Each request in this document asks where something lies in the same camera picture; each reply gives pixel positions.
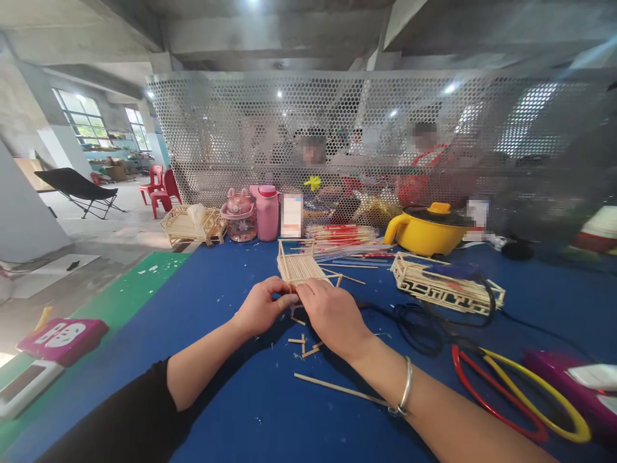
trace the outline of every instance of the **black sleeve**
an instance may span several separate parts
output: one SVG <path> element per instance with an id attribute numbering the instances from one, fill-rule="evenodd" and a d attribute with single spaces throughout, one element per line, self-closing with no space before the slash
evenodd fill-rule
<path id="1" fill-rule="evenodd" d="M 167 462 L 192 420 L 167 389 L 167 360 L 110 396 L 50 447 L 38 463 Z"/>

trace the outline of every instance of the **green mat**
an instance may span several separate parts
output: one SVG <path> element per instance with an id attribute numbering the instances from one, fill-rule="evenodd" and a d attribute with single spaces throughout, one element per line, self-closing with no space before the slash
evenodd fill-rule
<path id="1" fill-rule="evenodd" d="M 79 309 L 72 318 L 99 318 L 109 326 L 109 332 L 101 341 L 105 345 L 142 306 L 155 295 L 156 291 L 174 274 L 189 254 L 153 253 L 126 275 L 112 283 L 107 289 L 96 295 L 88 304 Z M 71 368 L 67 369 L 42 396 L 28 407 L 18 418 L 0 422 L 0 455 L 18 438 L 30 423 L 35 421 L 40 412 L 56 393 L 74 376 L 80 367 L 88 362 L 96 352 L 84 356 Z M 33 358 L 19 354 L 0 368 L 0 389 L 23 373 L 32 363 Z"/>

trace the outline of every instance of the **wooden miniature bed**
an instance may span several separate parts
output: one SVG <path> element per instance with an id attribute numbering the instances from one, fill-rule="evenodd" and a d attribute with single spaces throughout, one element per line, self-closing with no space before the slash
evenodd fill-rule
<path id="1" fill-rule="evenodd" d="M 171 247 L 182 240 L 203 241 L 207 246 L 216 242 L 223 244 L 227 227 L 219 210 L 217 208 L 206 208 L 202 229 L 198 230 L 188 216 L 187 209 L 189 207 L 187 204 L 175 206 L 161 221 L 161 226 L 167 234 Z"/>
<path id="2" fill-rule="evenodd" d="M 397 287 L 418 299 L 448 309 L 488 315 L 490 300 L 484 286 L 473 281 L 458 280 L 424 270 L 434 264 L 445 263 L 415 254 L 397 253 L 391 267 Z M 495 306 L 500 309 L 506 291 L 491 280 L 487 282 L 495 296 Z"/>
<path id="3" fill-rule="evenodd" d="M 284 242 L 297 242 L 310 246 L 305 248 L 302 253 L 285 254 L 283 248 Z M 278 271 L 281 273 L 281 278 L 286 283 L 297 286 L 304 283 L 308 278 L 316 278 L 318 280 L 326 280 L 331 285 L 332 279 L 336 278 L 336 286 L 341 285 L 342 274 L 335 273 L 334 275 L 326 275 L 323 270 L 315 262 L 315 240 L 308 239 L 280 239 L 278 241 L 278 256 L 276 262 L 278 263 Z"/>

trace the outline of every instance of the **concrete ceiling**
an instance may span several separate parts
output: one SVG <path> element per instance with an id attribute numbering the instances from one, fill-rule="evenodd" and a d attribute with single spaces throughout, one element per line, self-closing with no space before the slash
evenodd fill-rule
<path id="1" fill-rule="evenodd" d="M 123 63 L 93 63 L 90 66 L 103 72 L 114 75 L 131 84 L 143 87 L 146 78 L 152 74 L 152 65 L 147 62 L 123 62 Z"/>
<path id="2" fill-rule="evenodd" d="M 0 0 L 0 29 L 24 61 L 135 95 L 151 53 L 189 69 L 344 70 L 382 32 L 406 69 L 563 66 L 613 38 L 617 2 Z"/>
<path id="3" fill-rule="evenodd" d="M 382 10 L 394 0 L 147 0 L 167 19 Z"/>

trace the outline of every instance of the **yellow electric pot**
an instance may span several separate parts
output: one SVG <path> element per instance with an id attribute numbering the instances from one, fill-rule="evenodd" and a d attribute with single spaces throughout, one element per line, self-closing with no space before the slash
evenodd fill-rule
<path id="1" fill-rule="evenodd" d="M 473 226 L 468 217 L 450 211 L 447 203 L 433 203 L 431 207 L 410 206 L 390 220 L 384 244 L 397 243 L 413 253 L 430 257 L 447 255 Z"/>

